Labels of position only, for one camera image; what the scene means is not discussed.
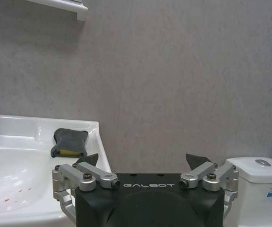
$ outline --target white shelf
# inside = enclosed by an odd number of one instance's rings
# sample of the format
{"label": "white shelf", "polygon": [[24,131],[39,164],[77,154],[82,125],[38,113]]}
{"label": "white shelf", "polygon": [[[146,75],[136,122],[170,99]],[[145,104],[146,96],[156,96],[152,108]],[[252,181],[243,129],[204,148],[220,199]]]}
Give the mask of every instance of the white shelf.
{"label": "white shelf", "polygon": [[77,20],[85,21],[88,8],[82,2],[72,0],[27,0],[46,6],[65,9],[77,13]]}

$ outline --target white sink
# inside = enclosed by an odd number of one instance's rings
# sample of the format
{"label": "white sink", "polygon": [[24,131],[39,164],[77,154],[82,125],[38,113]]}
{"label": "white sink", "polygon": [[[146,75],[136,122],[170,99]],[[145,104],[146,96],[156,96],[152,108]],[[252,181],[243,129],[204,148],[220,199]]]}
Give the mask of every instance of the white sink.
{"label": "white sink", "polygon": [[86,150],[110,172],[99,123],[0,115],[0,227],[72,227],[53,198],[52,169],[77,158],[52,158],[58,128],[88,131]]}

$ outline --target metal linkage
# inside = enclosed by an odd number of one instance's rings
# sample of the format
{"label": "metal linkage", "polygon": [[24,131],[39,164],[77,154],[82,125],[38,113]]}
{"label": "metal linkage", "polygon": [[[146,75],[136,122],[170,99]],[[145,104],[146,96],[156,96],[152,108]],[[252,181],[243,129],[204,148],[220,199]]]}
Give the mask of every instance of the metal linkage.
{"label": "metal linkage", "polygon": [[75,189],[89,192],[96,188],[96,181],[101,187],[116,189],[120,187],[120,181],[116,174],[107,173],[89,163],[81,162],[70,166],[68,164],[55,166],[52,170],[53,197],[60,202],[61,210],[68,218],[76,223],[76,210],[72,203]]}
{"label": "metal linkage", "polygon": [[183,173],[180,176],[180,186],[183,189],[196,188],[198,182],[208,174],[215,171],[215,165],[212,162],[205,162],[189,173]]}
{"label": "metal linkage", "polygon": [[238,177],[239,172],[236,171],[236,167],[225,163],[214,173],[209,173],[203,177],[203,188],[212,192],[219,191],[220,187],[229,191],[237,191]]}
{"label": "metal linkage", "polygon": [[83,173],[91,173],[103,188],[117,189],[120,187],[120,181],[114,173],[105,172],[86,162],[79,163],[76,168]]}

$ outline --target white toilet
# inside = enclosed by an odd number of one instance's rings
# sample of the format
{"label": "white toilet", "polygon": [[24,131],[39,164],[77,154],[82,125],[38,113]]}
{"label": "white toilet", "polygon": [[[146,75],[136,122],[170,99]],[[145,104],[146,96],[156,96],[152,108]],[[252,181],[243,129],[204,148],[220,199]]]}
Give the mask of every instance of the white toilet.
{"label": "white toilet", "polygon": [[239,170],[239,189],[224,226],[272,227],[272,159],[239,157],[226,162]]}

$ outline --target gray wall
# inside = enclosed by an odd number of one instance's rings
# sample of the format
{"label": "gray wall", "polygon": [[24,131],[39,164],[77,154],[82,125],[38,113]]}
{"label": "gray wall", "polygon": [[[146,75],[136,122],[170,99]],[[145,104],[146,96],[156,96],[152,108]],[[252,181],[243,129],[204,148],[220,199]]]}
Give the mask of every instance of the gray wall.
{"label": "gray wall", "polygon": [[0,0],[0,114],[101,123],[114,171],[272,157],[272,0]]}

